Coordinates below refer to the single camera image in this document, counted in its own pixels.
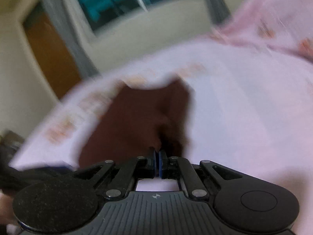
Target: door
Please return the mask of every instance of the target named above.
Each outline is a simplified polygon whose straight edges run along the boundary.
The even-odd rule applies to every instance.
[[[39,3],[23,24],[35,58],[56,96],[80,82],[76,64]]]

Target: curtain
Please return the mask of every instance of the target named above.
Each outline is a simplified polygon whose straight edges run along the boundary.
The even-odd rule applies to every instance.
[[[82,79],[97,75],[94,67],[84,49],[81,47],[75,28],[70,19],[63,0],[42,0],[43,8],[48,14],[51,23],[64,41],[72,55]]]
[[[230,16],[230,11],[224,0],[206,0],[212,23],[221,24]]]

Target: ribbed gray panel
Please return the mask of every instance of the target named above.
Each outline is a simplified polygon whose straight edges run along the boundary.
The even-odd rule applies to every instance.
[[[206,203],[191,201],[183,192],[130,192],[126,199],[106,203],[84,227],[64,234],[243,235],[220,222]]]

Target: brown cloth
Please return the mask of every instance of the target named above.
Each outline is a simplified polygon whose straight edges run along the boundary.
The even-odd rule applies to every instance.
[[[124,86],[83,147],[81,168],[104,161],[117,164],[151,154],[161,146],[167,156],[181,156],[189,92],[180,79],[160,89]]]

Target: bed sheet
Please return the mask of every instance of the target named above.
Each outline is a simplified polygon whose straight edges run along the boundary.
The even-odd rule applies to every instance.
[[[299,235],[313,230],[313,67],[304,59],[198,38],[144,57],[73,89],[29,137],[11,166],[67,163],[116,94],[119,80],[161,86],[177,73],[193,89],[187,122],[191,163],[208,159],[293,192]],[[166,190],[145,182],[143,190]]]

